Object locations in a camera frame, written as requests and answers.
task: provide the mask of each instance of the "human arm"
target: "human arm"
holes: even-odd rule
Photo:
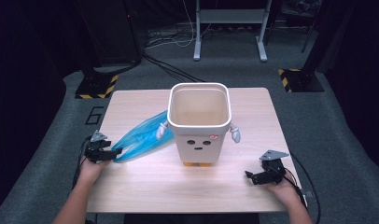
[[[76,185],[67,198],[62,210],[53,220],[53,224],[73,223],[84,224],[88,197],[91,191],[91,186],[98,178],[109,161],[93,163],[88,159],[83,159],[80,174]]]
[[[283,178],[279,184],[271,183],[261,185],[264,189],[269,190],[274,196],[287,208],[290,224],[310,224],[313,223],[306,208],[303,206],[297,191],[294,187]]]

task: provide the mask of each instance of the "robotic hand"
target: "robotic hand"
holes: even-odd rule
[[[260,160],[262,160],[262,168],[265,172],[252,174],[245,171],[246,176],[251,179],[254,185],[262,185],[272,182],[278,184],[286,174],[286,169],[280,158],[286,156],[288,156],[287,153],[268,150],[260,157]]]
[[[117,156],[122,152],[122,148],[117,150],[104,150],[104,147],[110,147],[111,141],[106,141],[105,136],[102,133],[99,133],[97,130],[94,132],[91,140],[88,142],[85,149],[84,156],[90,161],[96,163],[99,161],[111,161],[117,158]]]

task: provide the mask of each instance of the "blue plastic bag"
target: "blue plastic bag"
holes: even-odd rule
[[[160,140],[157,139],[156,133],[161,123],[167,120],[167,111],[143,121],[126,133],[111,150],[117,148],[126,149],[122,156],[114,159],[114,162],[123,162],[145,153],[152,149],[172,140],[174,138],[172,131],[167,129]]]

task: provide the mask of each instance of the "black curtain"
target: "black curtain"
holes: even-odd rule
[[[67,41],[71,38],[65,27],[68,22],[75,27],[80,39],[77,44],[80,44],[81,54],[87,57],[90,66],[101,66],[75,0],[18,0],[18,3],[62,77],[80,70],[73,46]]]
[[[185,3],[191,19],[194,20],[196,2],[186,0]],[[148,29],[157,29],[188,20],[182,0],[144,0],[144,5],[148,15]]]
[[[56,63],[18,1],[0,1],[0,204],[63,101]]]
[[[356,2],[340,42],[326,77],[349,128],[379,165],[379,0]]]

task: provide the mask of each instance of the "human hand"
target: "human hand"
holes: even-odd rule
[[[293,182],[291,175],[286,174],[285,177]],[[272,192],[285,206],[300,202],[297,191],[285,178],[283,178],[279,184],[270,183],[261,185],[261,187]]]
[[[86,157],[83,157],[82,160],[83,162],[79,171],[79,178],[77,183],[85,184],[87,186],[93,185],[93,183],[99,177],[99,174],[102,172],[102,170],[111,162],[102,161],[99,163],[93,163]]]

